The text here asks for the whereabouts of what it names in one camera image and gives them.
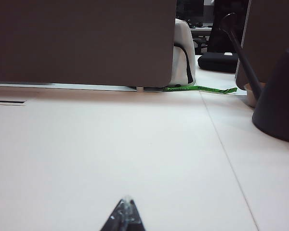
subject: desk surface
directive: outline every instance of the desk surface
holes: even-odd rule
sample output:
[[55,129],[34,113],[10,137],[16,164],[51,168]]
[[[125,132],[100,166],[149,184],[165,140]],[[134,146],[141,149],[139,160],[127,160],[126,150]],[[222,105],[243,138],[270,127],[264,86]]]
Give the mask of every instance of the desk surface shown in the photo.
[[127,194],[148,231],[289,230],[289,143],[244,96],[5,90],[0,230],[99,230]]
[[191,29],[191,31],[212,31],[212,28],[211,27],[207,27],[207,26],[190,28],[190,29]]

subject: backrest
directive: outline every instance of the backrest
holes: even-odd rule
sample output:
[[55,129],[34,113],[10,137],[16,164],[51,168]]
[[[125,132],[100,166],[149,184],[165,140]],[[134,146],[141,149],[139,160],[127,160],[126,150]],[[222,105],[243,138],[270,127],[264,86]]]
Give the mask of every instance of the backrest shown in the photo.
[[242,41],[249,0],[215,0],[214,22],[208,41],[208,52],[236,52],[226,33],[219,30],[220,21],[229,13],[237,14],[236,35]]
[[196,71],[196,60],[195,60],[195,48],[194,42],[192,38],[191,30],[187,24],[187,22],[182,21],[180,19],[175,19],[175,27],[174,27],[174,43],[180,44],[186,51],[191,75],[193,78],[193,82],[195,82],[195,71]]

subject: computer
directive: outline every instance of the computer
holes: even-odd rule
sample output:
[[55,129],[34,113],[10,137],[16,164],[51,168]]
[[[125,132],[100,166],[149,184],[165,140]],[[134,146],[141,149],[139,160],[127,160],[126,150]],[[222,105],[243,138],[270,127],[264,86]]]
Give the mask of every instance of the computer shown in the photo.
[[203,22],[204,0],[177,0],[176,17],[190,26]]

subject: green lanyard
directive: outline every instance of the green lanyard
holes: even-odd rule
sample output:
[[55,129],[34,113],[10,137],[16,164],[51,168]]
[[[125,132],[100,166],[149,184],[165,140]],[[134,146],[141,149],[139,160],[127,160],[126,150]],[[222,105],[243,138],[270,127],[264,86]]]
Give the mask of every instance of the green lanyard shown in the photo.
[[232,92],[236,92],[237,88],[230,88],[226,90],[220,90],[215,88],[207,88],[203,86],[190,86],[190,87],[177,87],[177,88],[164,88],[163,91],[183,91],[183,90],[203,90],[203,91],[209,91],[209,92],[215,92],[215,93],[221,93],[221,94],[228,94]]

